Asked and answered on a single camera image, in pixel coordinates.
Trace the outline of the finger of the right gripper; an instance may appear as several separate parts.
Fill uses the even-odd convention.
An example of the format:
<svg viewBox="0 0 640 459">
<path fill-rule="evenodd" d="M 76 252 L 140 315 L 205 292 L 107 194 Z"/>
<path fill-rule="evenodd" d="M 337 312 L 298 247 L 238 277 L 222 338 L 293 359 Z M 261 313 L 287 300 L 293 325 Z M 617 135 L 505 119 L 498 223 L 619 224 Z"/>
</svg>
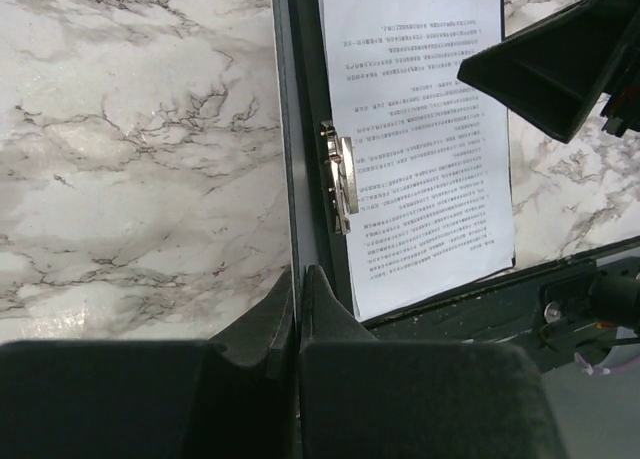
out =
<svg viewBox="0 0 640 459">
<path fill-rule="evenodd" d="M 580 0 L 464 59 L 457 77 L 568 143 L 636 43 L 639 0 Z"/>
</svg>

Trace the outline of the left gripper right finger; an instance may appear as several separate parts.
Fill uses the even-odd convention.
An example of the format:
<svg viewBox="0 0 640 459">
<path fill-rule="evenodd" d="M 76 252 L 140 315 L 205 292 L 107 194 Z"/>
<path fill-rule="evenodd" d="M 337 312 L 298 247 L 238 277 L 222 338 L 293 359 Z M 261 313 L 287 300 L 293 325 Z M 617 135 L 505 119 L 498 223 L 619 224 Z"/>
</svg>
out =
<svg viewBox="0 0 640 459">
<path fill-rule="evenodd" d="M 307 458 L 563 458 L 536 365 L 510 344 L 380 340 L 306 272 L 298 354 Z"/>
</svg>

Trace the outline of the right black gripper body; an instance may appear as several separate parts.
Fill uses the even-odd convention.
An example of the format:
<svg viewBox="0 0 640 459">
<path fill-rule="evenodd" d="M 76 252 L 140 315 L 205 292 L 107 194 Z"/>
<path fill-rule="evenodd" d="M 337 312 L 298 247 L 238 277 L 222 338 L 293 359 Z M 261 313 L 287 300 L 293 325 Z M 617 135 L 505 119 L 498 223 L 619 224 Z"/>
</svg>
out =
<svg viewBox="0 0 640 459">
<path fill-rule="evenodd" d="M 602 130 L 622 137 L 628 129 L 639 131 L 639 44 L 629 46 L 604 92 L 609 99 L 600 112 Z"/>
</svg>

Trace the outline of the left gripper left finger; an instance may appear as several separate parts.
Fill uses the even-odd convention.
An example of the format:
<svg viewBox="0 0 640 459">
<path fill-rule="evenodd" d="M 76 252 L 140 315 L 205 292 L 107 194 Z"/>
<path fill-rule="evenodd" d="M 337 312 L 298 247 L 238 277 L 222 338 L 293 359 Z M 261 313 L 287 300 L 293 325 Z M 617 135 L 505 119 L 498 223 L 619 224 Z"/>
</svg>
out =
<svg viewBox="0 0 640 459">
<path fill-rule="evenodd" d="M 206 340 L 1 348 L 5 458 L 289 458 L 295 331 L 284 272 Z"/>
</svg>

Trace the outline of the printed paper sheet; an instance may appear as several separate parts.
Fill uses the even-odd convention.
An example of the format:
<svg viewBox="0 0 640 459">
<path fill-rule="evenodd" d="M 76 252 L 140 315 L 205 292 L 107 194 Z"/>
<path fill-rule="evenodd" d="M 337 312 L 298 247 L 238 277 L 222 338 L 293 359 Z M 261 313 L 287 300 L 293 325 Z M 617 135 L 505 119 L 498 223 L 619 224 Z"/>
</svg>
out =
<svg viewBox="0 0 640 459">
<path fill-rule="evenodd" d="M 461 82 L 503 0 L 323 0 L 333 124 L 352 141 L 347 234 L 368 321 L 515 263 L 508 114 Z"/>
</svg>

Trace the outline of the metal folder clip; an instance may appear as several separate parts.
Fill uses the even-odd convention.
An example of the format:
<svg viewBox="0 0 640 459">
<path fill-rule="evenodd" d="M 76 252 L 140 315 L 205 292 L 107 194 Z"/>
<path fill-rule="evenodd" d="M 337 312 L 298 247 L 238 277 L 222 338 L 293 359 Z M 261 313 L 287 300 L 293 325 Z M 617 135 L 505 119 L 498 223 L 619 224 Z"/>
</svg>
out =
<svg viewBox="0 0 640 459">
<path fill-rule="evenodd" d="M 346 235 L 351 231 L 350 218 L 359 212 L 356 168 L 352 139 L 341 136 L 331 120 L 321 122 L 320 136 L 326 141 L 331 182 L 328 188 L 334 209 L 334 230 Z"/>
</svg>

